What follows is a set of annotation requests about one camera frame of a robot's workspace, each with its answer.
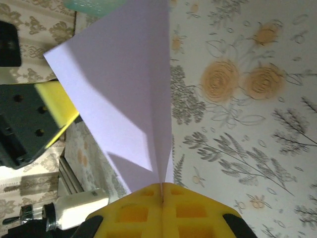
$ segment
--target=yellow sponge strip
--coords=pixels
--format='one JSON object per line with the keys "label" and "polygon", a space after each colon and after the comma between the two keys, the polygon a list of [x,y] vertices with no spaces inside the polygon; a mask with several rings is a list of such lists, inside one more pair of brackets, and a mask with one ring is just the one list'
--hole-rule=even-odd
{"label": "yellow sponge strip", "polygon": [[104,220],[94,238],[161,238],[160,184],[152,184],[90,214]]}
{"label": "yellow sponge strip", "polygon": [[79,112],[66,94],[62,85],[58,81],[36,83],[34,87],[38,91],[47,109],[53,116],[56,124],[60,128],[57,135],[46,145],[50,147],[78,117]]}

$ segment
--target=bottle cap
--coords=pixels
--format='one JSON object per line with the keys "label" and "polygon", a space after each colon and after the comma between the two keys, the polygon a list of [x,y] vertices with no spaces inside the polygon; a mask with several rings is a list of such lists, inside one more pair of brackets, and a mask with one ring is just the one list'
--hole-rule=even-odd
{"label": "bottle cap", "polygon": [[21,220],[21,224],[25,224],[28,221],[33,220],[33,206],[32,204],[30,205],[26,205],[26,206],[22,206],[21,210],[20,210],[20,220]]}
{"label": "bottle cap", "polygon": [[46,222],[46,231],[55,230],[57,228],[54,203],[43,206],[43,221]]}

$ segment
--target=rose pattern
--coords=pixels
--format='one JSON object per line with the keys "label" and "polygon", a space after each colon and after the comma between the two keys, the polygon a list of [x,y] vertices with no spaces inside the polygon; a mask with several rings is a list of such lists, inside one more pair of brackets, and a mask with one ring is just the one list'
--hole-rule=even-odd
{"label": "rose pattern", "polygon": [[274,97],[281,91],[285,72],[273,64],[255,68],[246,78],[244,90],[253,99],[263,100]]}
{"label": "rose pattern", "polygon": [[213,62],[202,75],[205,96],[213,102],[227,101],[238,86],[239,72],[230,60]]}
{"label": "rose pattern", "polygon": [[77,160],[80,164],[84,165],[84,167],[87,167],[87,164],[88,164],[87,156],[83,154],[81,149],[78,149]]}
{"label": "rose pattern", "polygon": [[170,5],[171,5],[171,7],[176,7],[176,5],[177,5],[177,0],[170,0],[169,3],[170,3]]}
{"label": "rose pattern", "polygon": [[283,27],[280,21],[274,20],[261,25],[257,33],[253,36],[256,45],[266,46],[275,42],[278,31]]}

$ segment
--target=floral wallpaper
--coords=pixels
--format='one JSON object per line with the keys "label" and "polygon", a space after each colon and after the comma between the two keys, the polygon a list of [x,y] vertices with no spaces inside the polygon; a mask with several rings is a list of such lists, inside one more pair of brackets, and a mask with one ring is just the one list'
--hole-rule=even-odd
{"label": "floral wallpaper", "polygon": [[170,0],[174,182],[317,236],[317,2]]}
{"label": "floral wallpaper", "polygon": [[67,129],[65,159],[85,191],[103,188],[110,202],[126,195],[121,183],[82,121]]}

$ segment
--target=yellow foam block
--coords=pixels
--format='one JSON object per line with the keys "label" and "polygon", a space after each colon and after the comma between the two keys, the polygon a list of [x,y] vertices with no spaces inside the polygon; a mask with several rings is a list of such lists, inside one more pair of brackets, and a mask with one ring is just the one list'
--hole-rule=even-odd
{"label": "yellow foam block", "polygon": [[36,83],[34,87],[38,91],[47,109],[53,116],[60,131],[46,145],[50,147],[68,128],[68,126],[79,116],[74,104],[66,94],[64,88],[58,81]]}
{"label": "yellow foam block", "polygon": [[161,205],[158,183],[111,203],[88,216],[104,218],[94,238],[161,238]]}
{"label": "yellow foam block", "polygon": [[177,186],[153,184],[88,216],[103,216],[94,238],[235,238],[224,214],[237,211]]}

